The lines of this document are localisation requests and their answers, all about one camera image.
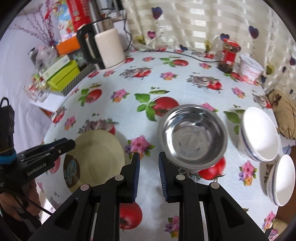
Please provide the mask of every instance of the beige plate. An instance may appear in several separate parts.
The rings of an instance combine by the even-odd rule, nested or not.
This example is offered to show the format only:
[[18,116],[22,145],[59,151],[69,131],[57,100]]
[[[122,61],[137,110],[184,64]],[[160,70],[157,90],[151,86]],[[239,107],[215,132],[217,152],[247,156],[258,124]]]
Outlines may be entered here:
[[64,178],[71,192],[85,183],[91,186],[105,183],[120,174],[126,164],[119,141],[107,131],[84,132],[75,142],[75,149],[64,160]]

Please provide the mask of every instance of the wooden floor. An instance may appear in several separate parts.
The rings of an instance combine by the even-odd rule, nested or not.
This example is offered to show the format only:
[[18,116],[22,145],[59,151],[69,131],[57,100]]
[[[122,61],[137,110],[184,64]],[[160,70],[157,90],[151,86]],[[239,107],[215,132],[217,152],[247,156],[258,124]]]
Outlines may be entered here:
[[[290,154],[291,158],[294,161],[294,165],[296,166],[296,146],[292,147],[292,152]],[[289,223],[293,216],[296,213],[296,187],[294,188],[294,192],[290,201],[283,207],[279,207],[278,212],[276,214],[276,218],[284,221],[285,223]]]

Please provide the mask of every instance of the brown circle pattern on plate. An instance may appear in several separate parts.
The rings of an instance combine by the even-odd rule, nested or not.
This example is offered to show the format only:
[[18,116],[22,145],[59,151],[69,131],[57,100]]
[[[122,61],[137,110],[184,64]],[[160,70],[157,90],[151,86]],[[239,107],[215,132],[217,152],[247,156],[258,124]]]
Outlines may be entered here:
[[69,154],[66,154],[64,160],[64,179],[68,188],[74,187],[80,179],[78,160]]

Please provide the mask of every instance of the kettle handle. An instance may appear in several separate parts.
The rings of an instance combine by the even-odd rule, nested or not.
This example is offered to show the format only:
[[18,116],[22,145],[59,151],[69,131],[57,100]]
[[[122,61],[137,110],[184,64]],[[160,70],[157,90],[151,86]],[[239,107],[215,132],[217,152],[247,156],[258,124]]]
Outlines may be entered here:
[[[89,44],[93,50],[95,58],[92,57],[86,39],[85,35],[89,35]],[[96,40],[95,40],[95,33],[93,30],[93,27],[91,24],[84,25],[82,28],[80,28],[77,31],[77,39],[81,47],[81,51],[86,59],[87,62],[90,64],[98,64],[100,69],[105,69],[105,65],[103,63],[103,59],[100,55],[100,51],[98,50],[98,47],[96,45]]]

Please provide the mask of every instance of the lime green box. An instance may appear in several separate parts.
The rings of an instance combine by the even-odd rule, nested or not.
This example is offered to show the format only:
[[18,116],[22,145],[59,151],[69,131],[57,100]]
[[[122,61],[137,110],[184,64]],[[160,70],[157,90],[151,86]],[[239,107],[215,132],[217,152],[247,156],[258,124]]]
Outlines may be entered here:
[[76,61],[72,60],[55,73],[47,83],[53,90],[62,91],[79,73]]

